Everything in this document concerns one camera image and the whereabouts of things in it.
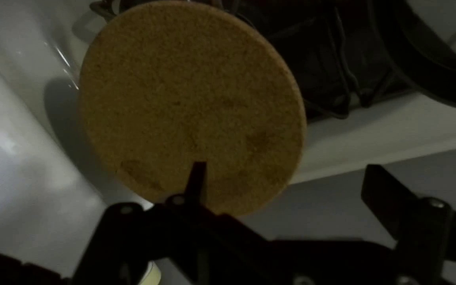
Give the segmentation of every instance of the stovetop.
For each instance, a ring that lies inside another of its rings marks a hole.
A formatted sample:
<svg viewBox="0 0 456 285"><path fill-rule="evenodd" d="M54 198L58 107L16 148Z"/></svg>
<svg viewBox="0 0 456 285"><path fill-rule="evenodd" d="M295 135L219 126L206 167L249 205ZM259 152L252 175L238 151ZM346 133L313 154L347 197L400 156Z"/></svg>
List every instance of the stovetop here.
<svg viewBox="0 0 456 285"><path fill-rule="evenodd" d="M119 13L149 0L123 0ZM366 0L203 0L256 27L286 59L311 122L346 119L354 108L411 89L395 76L373 29ZM92 5L116 16L111 0Z"/></svg>

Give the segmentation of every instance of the white stovetop surface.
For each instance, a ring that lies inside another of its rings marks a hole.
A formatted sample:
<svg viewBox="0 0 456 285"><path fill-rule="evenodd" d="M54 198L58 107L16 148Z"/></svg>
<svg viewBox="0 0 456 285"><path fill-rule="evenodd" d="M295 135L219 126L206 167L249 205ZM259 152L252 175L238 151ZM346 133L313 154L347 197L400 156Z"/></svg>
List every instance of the white stovetop surface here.
<svg viewBox="0 0 456 285"><path fill-rule="evenodd" d="M104 21L88 0L0 0L0 252L72 274L107 208L137 198L77 124L77 75ZM411 95L309 127L294 183L456 149L456 110Z"/></svg>

